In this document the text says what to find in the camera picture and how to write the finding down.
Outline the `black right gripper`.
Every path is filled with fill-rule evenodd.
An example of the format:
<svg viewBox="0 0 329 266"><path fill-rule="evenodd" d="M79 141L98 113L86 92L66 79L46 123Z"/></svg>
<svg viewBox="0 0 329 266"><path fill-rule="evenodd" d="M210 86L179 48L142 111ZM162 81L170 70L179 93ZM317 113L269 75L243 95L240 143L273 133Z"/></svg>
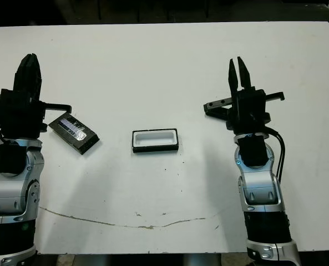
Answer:
<svg viewBox="0 0 329 266"><path fill-rule="evenodd" d="M237 92L237 73L230 59L228 82L230 92L236 94L204 104L205 115L225 121L228 130L262 130L270 121L265 111L266 94L263 90L247 91L252 88L250 73L241 57L237 57L237 61L241 87L245 90Z"/></svg>

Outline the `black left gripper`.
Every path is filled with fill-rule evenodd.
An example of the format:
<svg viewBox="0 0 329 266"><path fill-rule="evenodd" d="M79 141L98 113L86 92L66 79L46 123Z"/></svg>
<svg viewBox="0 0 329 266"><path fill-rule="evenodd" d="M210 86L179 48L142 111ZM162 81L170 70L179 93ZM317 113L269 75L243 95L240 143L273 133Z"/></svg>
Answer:
<svg viewBox="0 0 329 266"><path fill-rule="evenodd" d="M14 75L14 91L2 89L0 95L0 128L4 137L39 137L48 125L43 122L46 110L72 112L66 104L45 103L32 98L29 79L32 63L33 95L40 96L42 75L36 54L27 54Z"/></svg>

